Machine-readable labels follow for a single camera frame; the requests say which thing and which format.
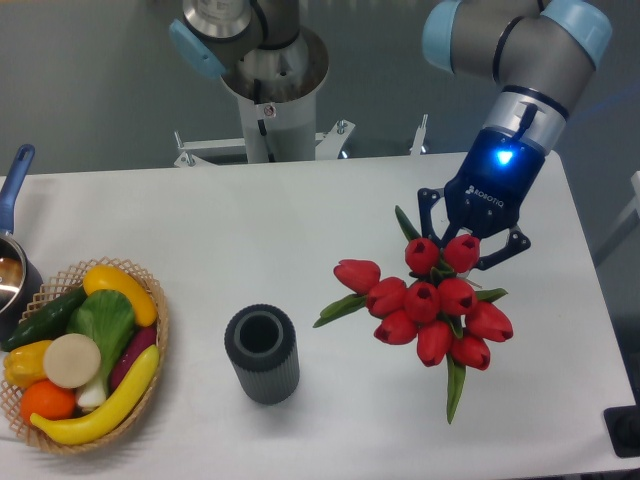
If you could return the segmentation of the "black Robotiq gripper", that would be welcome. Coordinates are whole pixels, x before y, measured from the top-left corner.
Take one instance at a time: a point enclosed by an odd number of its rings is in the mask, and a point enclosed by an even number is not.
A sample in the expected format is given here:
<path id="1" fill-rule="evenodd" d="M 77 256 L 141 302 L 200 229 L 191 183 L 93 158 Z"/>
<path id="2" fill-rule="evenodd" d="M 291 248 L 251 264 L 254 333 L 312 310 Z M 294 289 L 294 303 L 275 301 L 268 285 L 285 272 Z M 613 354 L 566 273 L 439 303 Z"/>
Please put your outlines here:
<path id="1" fill-rule="evenodd" d="M 432 211 L 445 198 L 449 226 L 466 229 L 477 238 L 488 238 L 509 229 L 505 245 L 480 256 L 478 270 L 489 270 L 531 247 L 521 228 L 521 204 L 544 164 L 544 154 L 513 141 L 492 129 L 479 132 L 457 174 L 443 188 L 417 192 L 421 234 L 436 246 L 445 246 L 447 233 L 439 236 Z"/>

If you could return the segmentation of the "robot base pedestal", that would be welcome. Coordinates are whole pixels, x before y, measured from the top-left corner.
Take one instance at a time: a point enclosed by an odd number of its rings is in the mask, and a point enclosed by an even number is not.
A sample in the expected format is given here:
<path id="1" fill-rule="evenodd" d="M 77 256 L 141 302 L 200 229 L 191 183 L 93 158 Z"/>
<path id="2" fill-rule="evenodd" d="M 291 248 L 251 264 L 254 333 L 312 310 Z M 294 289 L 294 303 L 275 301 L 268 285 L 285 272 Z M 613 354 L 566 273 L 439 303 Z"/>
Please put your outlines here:
<path id="1" fill-rule="evenodd" d="M 235 97 L 243 137 L 264 120 L 316 132 L 316 95 L 328 71 L 321 38 L 300 22 L 297 1 L 185 1 L 169 26 L 179 55 Z"/>

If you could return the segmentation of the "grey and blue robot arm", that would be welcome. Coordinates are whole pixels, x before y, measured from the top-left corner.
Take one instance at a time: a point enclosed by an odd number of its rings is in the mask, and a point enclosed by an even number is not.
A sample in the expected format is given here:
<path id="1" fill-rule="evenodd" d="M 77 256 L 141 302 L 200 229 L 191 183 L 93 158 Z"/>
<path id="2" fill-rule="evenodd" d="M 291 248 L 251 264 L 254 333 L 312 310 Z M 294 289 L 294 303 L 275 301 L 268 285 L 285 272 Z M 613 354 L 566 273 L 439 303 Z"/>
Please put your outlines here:
<path id="1" fill-rule="evenodd" d="M 422 52 L 452 74 L 492 79 L 501 89 L 458 172 L 418 193 L 421 233 L 440 247 L 462 230 L 508 235 L 480 256 L 490 269 L 530 246 L 521 205 L 612 36 L 609 19 L 585 1 L 442 1 L 429 14 Z"/>

